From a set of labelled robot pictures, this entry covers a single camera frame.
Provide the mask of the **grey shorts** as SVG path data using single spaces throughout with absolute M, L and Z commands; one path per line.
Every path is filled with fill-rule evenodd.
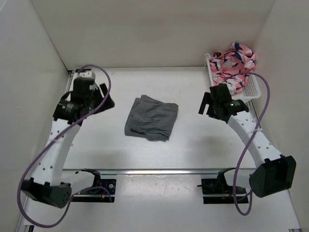
M 136 98 L 125 123 L 126 136 L 141 137 L 148 141 L 169 140 L 177 119 L 179 106 L 165 103 L 147 95 Z

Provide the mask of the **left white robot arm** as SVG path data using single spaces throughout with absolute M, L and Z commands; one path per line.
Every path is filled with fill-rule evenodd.
M 67 179 L 63 167 L 85 116 L 98 114 L 115 106 L 105 83 L 97 85 L 91 78 L 77 78 L 73 89 L 65 93 L 53 114 L 52 128 L 43 153 L 29 179 L 22 177 L 18 194 L 24 193 L 34 201 L 63 208 L 80 191 L 97 193 L 101 188 L 100 173 L 84 168 Z

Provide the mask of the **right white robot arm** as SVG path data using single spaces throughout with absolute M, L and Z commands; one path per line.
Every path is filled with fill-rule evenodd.
M 206 114 L 209 117 L 226 122 L 247 144 L 254 134 L 248 151 L 251 154 L 256 170 L 252 174 L 244 174 L 241 187 L 250 188 L 253 193 L 263 198 L 265 196 L 291 188 L 296 169 L 296 161 L 292 156 L 284 156 L 259 129 L 249 112 L 249 108 L 242 100 L 232 100 L 218 105 L 211 99 L 211 94 L 204 93 L 199 114 L 203 114 L 206 105 Z

